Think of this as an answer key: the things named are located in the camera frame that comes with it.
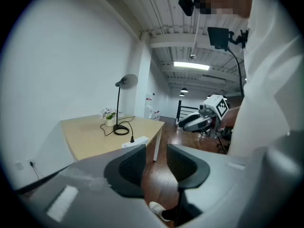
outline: white pillar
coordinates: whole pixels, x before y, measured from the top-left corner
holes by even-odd
[[[125,113],[143,117],[144,105],[148,87],[150,63],[152,49],[149,46],[150,36],[144,32],[141,41],[135,45],[133,60],[130,68],[127,69],[129,74],[135,74],[138,77],[138,84],[135,88],[127,90],[124,93]]]

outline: ceiling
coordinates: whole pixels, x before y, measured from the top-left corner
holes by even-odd
[[[178,0],[108,0],[125,6],[125,20],[131,21],[135,34],[148,32],[153,48],[152,59],[166,78],[170,88],[186,86],[190,90],[210,94],[229,94],[239,91],[238,69],[229,52],[216,50],[209,43],[208,27],[223,27],[240,34],[247,28],[247,20],[234,15],[201,15],[194,63],[209,65],[210,69],[197,70],[176,68],[174,61],[190,62],[198,22],[198,10],[191,17],[186,16]],[[240,63],[245,83],[244,55],[240,46],[229,45]]]

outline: lamp base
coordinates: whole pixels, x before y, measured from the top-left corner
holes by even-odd
[[[125,133],[118,133],[118,132],[116,132],[117,130],[126,130],[127,132],[125,132]],[[130,132],[130,130],[129,130],[129,128],[127,128],[125,126],[115,124],[113,126],[113,132],[116,135],[127,135]]]

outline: desk leg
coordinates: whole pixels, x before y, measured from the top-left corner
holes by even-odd
[[[154,161],[157,161],[158,150],[160,148],[160,142],[161,142],[161,135],[162,135],[162,129],[159,130],[156,136],[156,144],[155,144],[154,157],[153,157]]]

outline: sneaker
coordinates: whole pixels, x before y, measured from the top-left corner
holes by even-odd
[[[157,214],[159,217],[161,217],[161,219],[163,221],[165,221],[165,222],[170,221],[169,219],[165,219],[162,217],[162,212],[166,210],[162,205],[160,205],[157,202],[150,202],[149,207],[155,214]]]

